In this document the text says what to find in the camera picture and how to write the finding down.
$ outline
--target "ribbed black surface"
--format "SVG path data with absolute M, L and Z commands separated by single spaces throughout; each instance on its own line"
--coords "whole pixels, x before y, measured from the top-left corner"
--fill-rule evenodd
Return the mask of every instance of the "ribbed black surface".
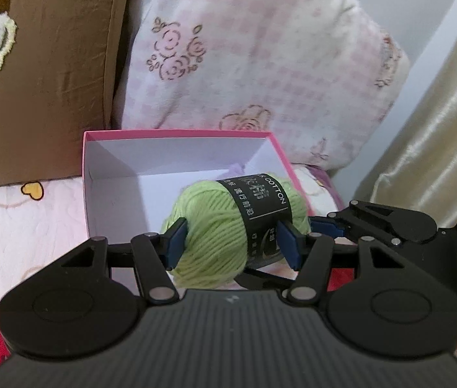
M 457 388 L 449 355 L 381 361 L 349 348 L 311 309 L 275 292 L 191 291 L 153 308 L 126 340 L 93 358 L 0 367 L 0 388 Z

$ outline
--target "green yarn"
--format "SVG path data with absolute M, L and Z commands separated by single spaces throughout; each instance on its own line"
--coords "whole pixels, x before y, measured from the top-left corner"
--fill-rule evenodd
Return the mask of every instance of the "green yarn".
M 277 179 L 286 192 L 295 228 L 310 231 L 304 198 L 289 180 Z M 179 217 L 188 223 L 186 249 L 171 272 L 178 287 L 215 289 L 232 281 L 247 263 L 247 235 L 232 195 L 216 181 L 200 181 L 183 190 L 165 232 Z

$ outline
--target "box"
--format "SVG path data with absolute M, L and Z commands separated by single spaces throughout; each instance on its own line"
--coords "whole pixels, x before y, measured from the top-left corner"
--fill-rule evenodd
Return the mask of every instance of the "box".
M 160 232 L 181 190 L 219 179 L 234 164 L 244 175 L 271 172 L 300 182 L 270 132 L 90 131 L 84 136 L 83 187 L 89 236 L 127 243 Z

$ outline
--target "yarn label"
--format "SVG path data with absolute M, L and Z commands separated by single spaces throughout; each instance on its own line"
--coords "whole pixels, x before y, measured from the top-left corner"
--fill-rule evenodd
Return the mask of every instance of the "yarn label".
M 218 181 L 234 198 L 248 238 L 247 267 L 262 266 L 280 256 L 275 238 L 279 220 L 292 221 L 290 200 L 280 183 L 267 174 Z

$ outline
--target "beige satin curtain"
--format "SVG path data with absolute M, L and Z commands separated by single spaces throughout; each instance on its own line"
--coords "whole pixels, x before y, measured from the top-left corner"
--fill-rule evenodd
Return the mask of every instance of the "beige satin curtain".
M 355 197 L 457 221 L 457 43 L 435 82 Z

